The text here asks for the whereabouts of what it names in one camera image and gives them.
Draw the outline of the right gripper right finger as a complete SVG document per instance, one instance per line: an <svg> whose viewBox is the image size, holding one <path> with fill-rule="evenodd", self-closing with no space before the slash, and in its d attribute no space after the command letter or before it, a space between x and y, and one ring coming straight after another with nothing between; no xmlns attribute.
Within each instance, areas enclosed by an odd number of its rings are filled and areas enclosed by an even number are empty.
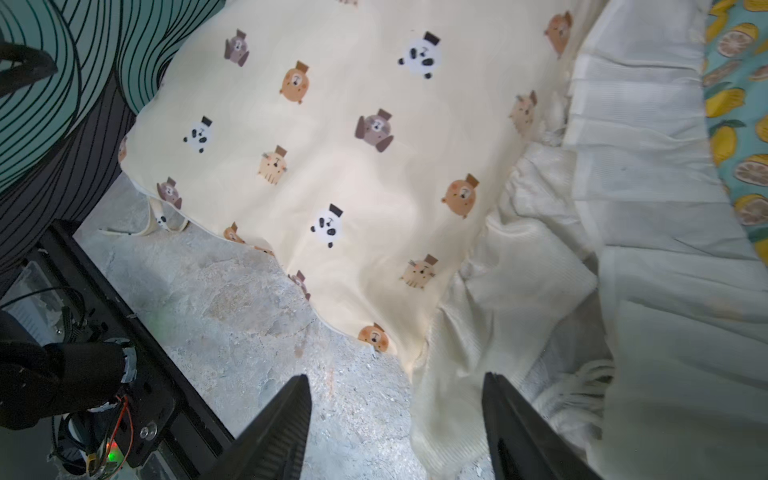
<svg viewBox="0 0 768 480"><path fill-rule="evenodd" d="M488 372L482 412L496 480L599 480L502 375Z"/></svg>

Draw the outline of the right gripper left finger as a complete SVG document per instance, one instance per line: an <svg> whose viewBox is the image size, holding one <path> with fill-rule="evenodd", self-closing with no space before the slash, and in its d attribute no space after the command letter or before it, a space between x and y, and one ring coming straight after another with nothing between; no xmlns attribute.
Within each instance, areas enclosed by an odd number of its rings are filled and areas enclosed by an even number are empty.
<svg viewBox="0 0 768 480"><path fill-rule="evenodd" d="M306 375L292 377L216 460L203 479L298 480L310 430Z"/></svg>

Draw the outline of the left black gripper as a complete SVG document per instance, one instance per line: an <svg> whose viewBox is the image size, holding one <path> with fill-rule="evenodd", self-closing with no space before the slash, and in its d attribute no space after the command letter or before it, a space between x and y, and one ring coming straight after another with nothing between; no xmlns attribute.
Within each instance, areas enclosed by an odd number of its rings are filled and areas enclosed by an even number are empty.
<svg viewBox="0 0 768 480"><path fill-rule="evenodd" d="M58 72L58 67L50 54L22 44L2 41L1 60L13 63L11 68L1 71L1 97Z"/></svg>

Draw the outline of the cream animal print pillow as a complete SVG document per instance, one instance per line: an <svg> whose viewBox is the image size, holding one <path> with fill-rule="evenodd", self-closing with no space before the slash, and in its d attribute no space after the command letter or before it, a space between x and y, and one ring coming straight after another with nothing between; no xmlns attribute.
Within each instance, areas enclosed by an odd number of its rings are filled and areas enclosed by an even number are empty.
<svg viewBox="0 0 768 480"><path fill-rule="evenodd" d="M487 450L590 295L612 356L542 392L606 479L767 475L767 261L716 170L714 1L234 1L123 140L155 211L262 247L395 356L436 477Z"/></svg>

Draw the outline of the lemon print teal pillow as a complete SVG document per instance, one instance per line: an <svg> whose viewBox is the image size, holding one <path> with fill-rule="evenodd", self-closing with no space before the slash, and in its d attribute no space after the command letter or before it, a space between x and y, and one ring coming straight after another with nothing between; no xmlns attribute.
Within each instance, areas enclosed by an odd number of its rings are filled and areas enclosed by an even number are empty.
<svg viewBox="0 0 768 480"><path fill-rule="evenodd" d="M714 1L702 73L710 148L740 225L767 261L767 0Z"/></svg>

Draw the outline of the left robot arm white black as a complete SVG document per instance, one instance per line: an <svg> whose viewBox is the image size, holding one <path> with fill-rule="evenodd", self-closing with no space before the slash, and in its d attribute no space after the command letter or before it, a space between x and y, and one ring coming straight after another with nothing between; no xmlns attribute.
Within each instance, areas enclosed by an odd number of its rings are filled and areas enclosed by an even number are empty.
<svg viewBox="0 0 768 480"><path fill-rule="evenodd" d="M114 303L73 235L119 174L119 144L135 115L116 74L74 131L59 140L41 166L1 195L1 291L23 267L42 263L49 285L12 299L57 294L65 334L42 345L1 306L1 424L23 430L39 420L99 407L121 389L122 351L103 342Z"/></svg>

